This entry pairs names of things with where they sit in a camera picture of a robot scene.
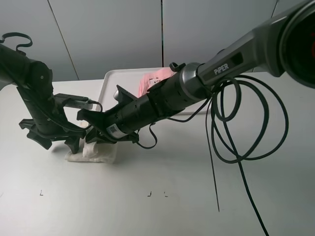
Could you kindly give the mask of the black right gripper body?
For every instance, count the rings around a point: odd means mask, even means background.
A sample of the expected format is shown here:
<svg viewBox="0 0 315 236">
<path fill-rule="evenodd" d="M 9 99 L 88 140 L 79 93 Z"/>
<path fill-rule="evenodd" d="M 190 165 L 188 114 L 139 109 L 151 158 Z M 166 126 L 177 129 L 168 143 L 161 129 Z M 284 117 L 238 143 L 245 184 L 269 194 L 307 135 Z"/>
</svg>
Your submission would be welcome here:
<svg viewBox="0 0 315 236">
<path fill-rule="evenodd" d="M 106 112 L 82 109 L 77 119 L 93 127 L 86 135 L 87 143 L 138 143 L 137 132 L 158 120 L 158 102 L 152 97 L 123 100 Z"/>
</svg>

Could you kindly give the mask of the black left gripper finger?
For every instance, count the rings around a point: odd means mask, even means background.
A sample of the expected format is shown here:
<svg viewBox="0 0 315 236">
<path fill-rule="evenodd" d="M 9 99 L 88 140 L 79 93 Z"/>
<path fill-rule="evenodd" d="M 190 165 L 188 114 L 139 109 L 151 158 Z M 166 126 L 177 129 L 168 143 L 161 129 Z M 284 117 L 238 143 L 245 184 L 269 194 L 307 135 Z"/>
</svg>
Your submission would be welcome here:
<svg viewBox="0 0 315 236">
<path fill-rule="evenodd" d="M 80 137 L 67 137 L 64 143 L 70 148 L 72 154 L 76 154 L 79 151 L 80 140 Z"/>
<path fill-rule="evenodd" d="M 45 149 L 49 149 L 52 146 L 52 141 L 50 139 L 40 137 L 37 134 L 27 134 L 27 138 L 40 144 Z"/>
</svg>

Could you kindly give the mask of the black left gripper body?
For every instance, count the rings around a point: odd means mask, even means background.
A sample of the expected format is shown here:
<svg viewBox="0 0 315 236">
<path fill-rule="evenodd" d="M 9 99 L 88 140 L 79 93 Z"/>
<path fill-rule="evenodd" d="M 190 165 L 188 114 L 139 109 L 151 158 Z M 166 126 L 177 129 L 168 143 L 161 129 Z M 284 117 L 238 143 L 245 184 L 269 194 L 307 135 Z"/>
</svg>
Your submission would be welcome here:
<svg viewBox="0 0 315 236">
<path fill-rule="evenodd" d="M 19 87 L 19 94 L 31 115 L 31 119 L 23 119 L 19 126 L 44 139 L 84 138 L 86 131 L 70 123 L 63 107 L 56 102 L 52 93 L 47 96 L 30 89 Z"/>
</svg>

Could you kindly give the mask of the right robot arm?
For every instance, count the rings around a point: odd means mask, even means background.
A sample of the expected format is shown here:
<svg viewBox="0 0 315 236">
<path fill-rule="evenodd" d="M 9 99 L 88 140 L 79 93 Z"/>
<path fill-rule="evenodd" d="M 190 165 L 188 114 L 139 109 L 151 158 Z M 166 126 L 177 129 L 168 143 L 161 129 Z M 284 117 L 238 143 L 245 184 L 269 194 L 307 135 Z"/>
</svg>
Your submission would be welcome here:
<svg viewBox="0 0 315 236">
<path fill-rule="evenodd" d="M 262 67 L 274 77 L 288 73 L 298 83 L 315 86 L 315 3 L 304 1 L 254 28 L 220 51 L 207 63 L 171 68 L 176 72 L 141 97 L 122 87 L 114 95 L 118 104 L 102 113 L 82 109 L 77 118 L 91 124 L 85 141 L 137 142 L 137 130 L 169 118 L 210 96 L 222 79 Z"/>
</svg>

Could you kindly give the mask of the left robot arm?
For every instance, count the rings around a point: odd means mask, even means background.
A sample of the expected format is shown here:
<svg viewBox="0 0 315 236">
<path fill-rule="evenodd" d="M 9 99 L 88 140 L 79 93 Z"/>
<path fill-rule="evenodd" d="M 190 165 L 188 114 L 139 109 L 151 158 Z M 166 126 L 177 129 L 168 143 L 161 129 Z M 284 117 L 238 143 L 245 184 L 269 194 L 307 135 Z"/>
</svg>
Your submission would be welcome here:
<svg viewBox="0 0 315 236">
<path fill-rule="evenodd" d="M 67 120 L 63 108 L 68 99 L 54 96 L 52 70 L 46 64 L 1 45 L 0 79 L 17 87 L 31 115 L 19 123 L 21 129 L 29 131 L 29 139 L 45 149 L 54 141 L 64 141 L 72 153 L 78 152 L 86 131 Z"/>
</svg>

